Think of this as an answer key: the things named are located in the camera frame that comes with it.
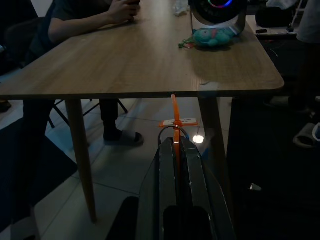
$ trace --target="person's hand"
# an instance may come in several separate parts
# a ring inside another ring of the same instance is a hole
[[[137,0],[113,0],[109,8],[108,16],[112,24],[121,24],[125,21],[133,21],[134,16],[138,14],[138,5],[130,5],[136,3]]]

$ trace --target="teal plush toy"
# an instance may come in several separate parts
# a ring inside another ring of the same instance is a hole
[[[179,48],[215,47],[228,44],[235,36],[235,33],[229,28],[201,28],[193,30],[193,35],[188,40],[179,44]]]

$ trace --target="person's arm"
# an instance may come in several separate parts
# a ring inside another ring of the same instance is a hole
[[[109,11],[83,18],[63,21],[52,18],[48,36],[52,43],[59,43],[71,37],[78,36],[109,24],[121,24],[133,20],[137,15],[138,6],[129,5],[137,0],[113,0]]]

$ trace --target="table top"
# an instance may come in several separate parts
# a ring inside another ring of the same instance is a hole
[[[179,49],[190,17],[144,0],[135,23],[72,37],[0,84],[2,99],[231,97],[284,82],[251,28],[219,49]]]

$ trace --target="floor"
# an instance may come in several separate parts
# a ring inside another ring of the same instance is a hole
[[[100,109],[96,108],[84,118],[98,222],[90,222],[87,205],[78,174],[74,174],[50,195],[35,206],[35,216],[42,240],[105,240],[124,199],[139,196],[140,186],[157,151],[158,127],[162,120],[173,119],[170,98],[163,99],[122,99],[128,114],[119,107],[116,122],[119,129],[130,129],[141,133],[145,138],[143,146],[138,148],[105,146]],[[220,116],[224,144],[227,149],[231,116],[231,98],[220,98]],[[83,111],[98,101],[82,101]],[[0,129],[5,128],[23,116],[22,101],[11,101],[12,108],[0,113]],[[193,136],[204,136],[201,112],[197,98],[178,98],[181,118],[196,118],[199,126],[185,127]],[[66,106],[58,106],[67,115]],[[75,161],[75,153],[69,127],[52,111],[51,119],[55,124],[47,126],[46,136],[66,155]],[[163,138],[172,135],[168,129]],[[200,151],[206,148],[206,141],[197,144]],[[10,228],[0,233],[0,240],[10,239]]]

